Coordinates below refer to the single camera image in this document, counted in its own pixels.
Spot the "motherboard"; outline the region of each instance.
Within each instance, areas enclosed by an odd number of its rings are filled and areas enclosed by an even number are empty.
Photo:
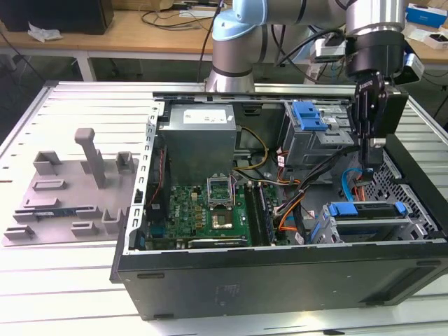
[[[262,211],[260,215],[255,214],[257,209],[254,209],[252,197],[246,201],[251,190],[247,185],[233,185],[230,195],[224,183],[212,188],[210,185],[174,185],[170,190],[167,220],[164,225],[150,225],[147,244],[152,249],[219,247],[219,243],[252,246],[251,236],[258,235],[254,228],[256,221],[263,222],[263,229],[268,227],[265,242],[271,242],[273,208],[279,200],[273,186],[261,188],[266,218],[262,218]],[[259,198],[260,191],[253,193],[254,198]],[[231,203],[224,206],[210,200],[230,200]],[[260,245],[260,238],[254,238],[256,245]]]

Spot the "yellow wire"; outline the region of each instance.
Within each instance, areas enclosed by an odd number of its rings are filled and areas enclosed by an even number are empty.
[[[244,127],[244,126],[241,126],[241,129],[246,130],[247,132],[251,133],[257,140],[259,140],[259,142],[263,145],[263,148],[265,149],[265,156],[263,156],[263,159],[261,160],[260,163],[253,164],[251,166],[238,167],[237,169],[238,170],[251,170],[251,169],[255,169],[255,168],[259,168],[260,166],[263,166],[267,160],[269,148],[266,146],[266,143],[252,129]]]

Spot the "floor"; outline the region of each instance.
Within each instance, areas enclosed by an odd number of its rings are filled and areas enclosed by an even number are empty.
[[[0,64],[0,143],[14,127],[20,116],[39,92],[42,81],[30,66],[19,57],[15,58],[17,69],[8,71]],[[31,65],[46,80],[81,81],[78,67],[71,58],[63,57],[32,57]],[[94,59],[94,68],[98,81],[168,81],[194,82],[196,80],[197,63],[187,61]],[[205,62],[202,67],[201,79],[210,72],[211,63]],[[350,83],[344,74],[338,77],[339,70],[327,69],[320,81],[323,83]],[[270,64],[257,64],[254,67],[257,83],[302,83],[303,75],[289,66],[273,68]],[[428,71],[419,83],[406,85],[406,89],[434,116],[443,99],[448,95],[448,73],[446,71]],[[448,102],[437,115],[436,120],[443,126],[448,123]]]

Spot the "sticker label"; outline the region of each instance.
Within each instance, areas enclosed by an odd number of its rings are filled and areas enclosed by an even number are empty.
[[[34,213],[35,216],[54,216],[55,213],[54,212],[35,212]]]
[[[306,211],[306,215],[303,216],[303,219],[316,219],[316,216],[314,215],[314,210]]]
[[[322,117],[325,124],[335,124],[337,123],[336,118],[333,117]]]
[[[285,167],[285,158],[283,156],[277,156],[277,160],[279,161],[279,167]]]
[[[227,124],[225,110],[185,110],[184,124]]]
[[[300,235],[299,232],[295,233],[295,240],[299,245],[303,245],[303,243],[305,243],[305,239],[303,239],[303,237]]]

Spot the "metal slotted tabletop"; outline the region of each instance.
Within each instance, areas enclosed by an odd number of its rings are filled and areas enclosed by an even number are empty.
[[[103,158],[139,157],[152,92],[203,92],[185,83],[60,83],[38,94],[0,146],[0,231],[34,175],[38,151],[83,159],[78,127],[93,127]],[[258,92],[350,95],[351,86],[258,85]],[[398,138],[448,199],[447,134],[410,99]],[[448,276],[396,307],[143,322],[123,285],[109,282],[114,241],[0,248],[0,335],[448,334]]]

